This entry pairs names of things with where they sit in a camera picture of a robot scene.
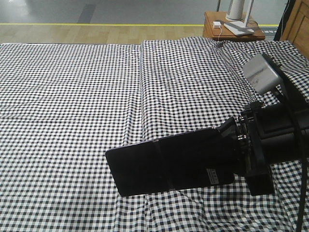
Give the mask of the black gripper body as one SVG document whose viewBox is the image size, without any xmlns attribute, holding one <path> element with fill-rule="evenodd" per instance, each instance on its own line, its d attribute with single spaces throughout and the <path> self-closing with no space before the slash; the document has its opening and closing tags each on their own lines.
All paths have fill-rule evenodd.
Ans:
<svg viewBox="0 0 309 232">
<path fill-rule="evenodd" d="M 294 116 L 300 133 L 295 131 L 282 103 L 263 108 L 256 101 L 241 112 L 240 134 L 247 137 L 245 180 L 252 196 L 274 193 L 272 164 L 299 160 L 309 154 L 309 109 L 297 110 Z"/>
</svg>

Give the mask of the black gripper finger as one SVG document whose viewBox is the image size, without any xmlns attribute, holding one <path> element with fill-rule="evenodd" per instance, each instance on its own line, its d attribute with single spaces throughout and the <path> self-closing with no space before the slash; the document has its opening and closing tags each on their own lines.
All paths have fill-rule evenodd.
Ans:
<svg viewBox="0 0 309 232">
<path fill-rule="evenodd" d="M 217 130 L 220 133 L 222 144 L 235 144 L 238 141 L 239 130 L 233 117 L 228 118 L 222 125 L 217 127 Z"/>
</svg>

